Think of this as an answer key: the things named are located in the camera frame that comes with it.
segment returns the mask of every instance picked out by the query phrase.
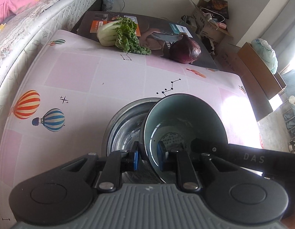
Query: plastic bag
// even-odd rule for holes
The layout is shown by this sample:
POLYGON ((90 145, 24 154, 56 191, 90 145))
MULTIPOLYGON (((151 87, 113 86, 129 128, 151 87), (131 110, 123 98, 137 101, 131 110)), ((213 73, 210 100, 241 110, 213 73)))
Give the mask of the plastic bag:
POLYGON ((252 48, 267 65, 272 74, 278 69, 278 60, 274 49, 263 39, 255 39, 251 42, 252 48))

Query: gray ribbed surface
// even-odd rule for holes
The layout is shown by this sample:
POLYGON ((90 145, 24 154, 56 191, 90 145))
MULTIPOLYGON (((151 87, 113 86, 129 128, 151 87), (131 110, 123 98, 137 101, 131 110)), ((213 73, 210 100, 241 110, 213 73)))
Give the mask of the gray ribbed surface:
POLYGON ((112 194, 102 194, 93 207, 65 225, 37 227, 18 223, 12 229, 280 229, 279 222, 240 226, 211 213, 198 195, 179 191, 174 184, 123 184, 112 194))

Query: black snack package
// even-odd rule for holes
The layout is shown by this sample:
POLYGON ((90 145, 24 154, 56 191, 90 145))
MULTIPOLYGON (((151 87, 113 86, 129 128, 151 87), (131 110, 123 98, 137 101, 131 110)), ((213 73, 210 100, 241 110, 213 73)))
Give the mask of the black snack package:
POLYGON ((224 0, 210 0, 206 9, 222 15, 225 19, 229 19, 228 2, 224 0))

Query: green striped hot air balloon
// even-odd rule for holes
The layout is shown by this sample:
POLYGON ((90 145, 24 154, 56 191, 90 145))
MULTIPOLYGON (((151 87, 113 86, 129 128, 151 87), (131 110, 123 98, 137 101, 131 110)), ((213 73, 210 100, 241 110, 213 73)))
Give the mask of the green striped hot air balloon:
POLYGON ((61 45, 64 44, 66 41, 65 40, 54 40, 54 41, 50 41, 50 43, 48 45, 61 45))

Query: leafy green vegetable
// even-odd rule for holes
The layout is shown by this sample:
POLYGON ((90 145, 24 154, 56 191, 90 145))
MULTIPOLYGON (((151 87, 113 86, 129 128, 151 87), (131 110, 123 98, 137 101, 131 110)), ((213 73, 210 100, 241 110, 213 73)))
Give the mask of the leafy green vegetable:
POLYGON ((136 36, 137 24, 127 17, 118 17, 117 21, 99 27, 97 37, 103 46, 113 46, 124 52, 150 55, 151 50, 139 45, 136 36))

